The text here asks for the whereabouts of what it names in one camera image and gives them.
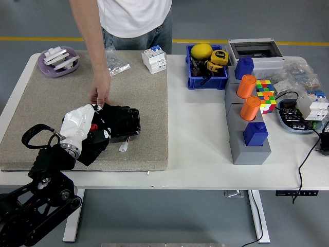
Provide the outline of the person's right hand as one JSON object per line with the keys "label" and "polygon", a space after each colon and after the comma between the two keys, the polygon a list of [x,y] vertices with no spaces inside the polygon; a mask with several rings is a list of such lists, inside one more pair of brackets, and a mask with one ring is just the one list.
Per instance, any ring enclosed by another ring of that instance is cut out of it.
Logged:
{"label": "person's right hand", "polygon": [[88,99],[100,107],[109,104],[109,91],[111,88],[111,76],[107,70],[96,72],[88,92]]}

